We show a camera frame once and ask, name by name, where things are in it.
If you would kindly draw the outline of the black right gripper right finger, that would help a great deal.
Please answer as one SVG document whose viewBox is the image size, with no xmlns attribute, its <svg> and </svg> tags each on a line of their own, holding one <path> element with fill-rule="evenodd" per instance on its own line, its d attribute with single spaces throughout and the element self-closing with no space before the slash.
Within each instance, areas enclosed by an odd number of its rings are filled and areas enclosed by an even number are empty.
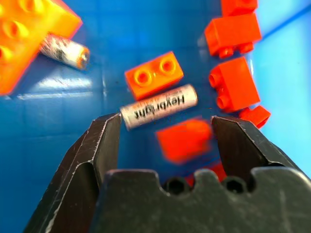
<svg viewBox="0 0 311 233">
<path fill-rule="evenodd" d="M 211 124 L 227 176 L 251 181 L 255 167 L 285 166 L 301 169 L 250 121 L 236 117 L 212 116 Z"/>
</svg>

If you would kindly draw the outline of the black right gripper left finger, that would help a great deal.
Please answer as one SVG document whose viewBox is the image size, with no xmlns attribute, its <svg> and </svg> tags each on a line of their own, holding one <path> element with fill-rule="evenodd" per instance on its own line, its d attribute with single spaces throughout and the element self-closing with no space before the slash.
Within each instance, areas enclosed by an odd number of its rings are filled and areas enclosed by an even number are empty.
<svg viewBox="0 0 311 233">
<path fill-rule="evenodd" d="M 116 169 L 119 113 L 101 116 L 66 152 L 23 233 L 88 233 L 106 172 Z"/>
</svg>

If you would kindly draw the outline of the small orange two-stud brick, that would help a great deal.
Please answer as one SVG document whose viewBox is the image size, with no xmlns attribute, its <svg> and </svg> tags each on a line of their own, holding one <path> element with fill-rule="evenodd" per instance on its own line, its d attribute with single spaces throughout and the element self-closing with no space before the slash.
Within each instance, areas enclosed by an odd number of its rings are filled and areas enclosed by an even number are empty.
<svg viewBox="0 0 311 233">
<path fill-rule="evenodd" d="M 170 51 L 124 73 L 135 100 L 142 100 L 178 83 L 183 70 Z"/>
</svg>

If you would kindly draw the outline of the red toy brick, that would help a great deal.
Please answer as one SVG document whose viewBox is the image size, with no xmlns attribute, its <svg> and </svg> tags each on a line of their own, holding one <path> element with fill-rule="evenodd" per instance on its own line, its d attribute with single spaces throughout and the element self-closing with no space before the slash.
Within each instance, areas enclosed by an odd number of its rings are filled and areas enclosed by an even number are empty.
<svg viewBox="0 0 311 233">
<path fill-rule="evenodd" d="M 224 17 L 245 15 L 254 12 L 258 7 L 258 0 L 221 0 Z"/>
<path fill-rule="evenodd" d="M 208 77 L 217 92 L 216 104 L 226 113 L 233 113 L 260 102 L 247 60 L 244 57 L 214 67 Z"/>
<path fill-rule="evenodd" d="M 205 28 L 205 37 L 212 56 L 224 59 L 234 52 L 248 53 L 261 40 L 261 32 L 255 13 L 214 18 Z"/>
<path fill-rule="evenodd" d="M 252 122 L 258 129 L 266 124 L 270 116 L 271 113 L 261 105 L 253 109 L 245 108 L 239 113 L 240 119 Z"/>
<path fill-rule="evenodd" d="M 165 159 L 174 164 L 186 163 L 211 149 L 213 132 L 201 118 L 192 118 L 156 132 Z"/>
</svg>

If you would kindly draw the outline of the blue plastic bin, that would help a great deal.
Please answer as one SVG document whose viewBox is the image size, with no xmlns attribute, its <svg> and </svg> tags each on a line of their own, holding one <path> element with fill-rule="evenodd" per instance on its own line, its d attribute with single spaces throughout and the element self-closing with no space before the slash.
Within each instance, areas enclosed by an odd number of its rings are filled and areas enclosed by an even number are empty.
<svg viewBox="0 0 311 233">
<path fill-rule="evenodd" d="M 220 113 L 207 80 L 218 63 L 204 29 L 220 0 L 64 0 L 83 20 L 74 37 L 90 49 L 80 71 L 39 55 L 15 91 L 0 97 L 0 233 L 22 233 L 67 150 L 99 116 L 133 102 L 124 72 L 173 51 L 197 90 L 196 107 L 121 130 L 120 168 L 156 170 L 161 180 L 215 162 L 216 150 L 183 166 L 163 160 L 155 131 Z M 262 132 L 311 176 L 311 0 L 259 0 L 262 40 L 248 54 Z"/>
</svg>

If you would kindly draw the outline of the silver Heybright battery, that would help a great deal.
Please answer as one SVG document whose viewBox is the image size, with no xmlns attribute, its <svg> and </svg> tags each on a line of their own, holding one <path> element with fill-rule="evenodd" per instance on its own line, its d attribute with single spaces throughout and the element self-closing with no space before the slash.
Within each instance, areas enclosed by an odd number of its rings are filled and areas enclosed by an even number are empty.
<svg viewBox="0 0 311 233">
<path fill-rule="evenodd" d="M 190 84 L 120 108 L 128 130 L 196 106 L 198 96 Z"/>
</svg>

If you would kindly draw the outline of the large orange toy brick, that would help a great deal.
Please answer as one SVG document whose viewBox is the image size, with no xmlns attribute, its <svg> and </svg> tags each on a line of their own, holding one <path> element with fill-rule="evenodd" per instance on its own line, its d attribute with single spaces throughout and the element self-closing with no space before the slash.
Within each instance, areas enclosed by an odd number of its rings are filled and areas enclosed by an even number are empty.
<svg viewBox="0 0 311 233">
<path fill-rule="evenodd" d="M 72 38 L 81 25 L 62 0 L 0 0 L 0 96 L 13 92 L 47 35 Z"/>
</svg>

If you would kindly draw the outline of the silver battery with worn label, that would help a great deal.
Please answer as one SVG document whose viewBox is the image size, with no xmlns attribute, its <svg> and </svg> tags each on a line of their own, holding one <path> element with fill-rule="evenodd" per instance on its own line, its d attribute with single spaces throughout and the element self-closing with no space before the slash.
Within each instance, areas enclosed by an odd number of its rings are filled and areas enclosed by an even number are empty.
<svg viewBox="0 0 311 233">
<path fill-rule="evenodd" d="M 89 63 L 89 49 L 70 39 L 49 34 L 41 43 L 40 52 L 56 61 L 77 69 L 85 69 Z"/>
</svg>

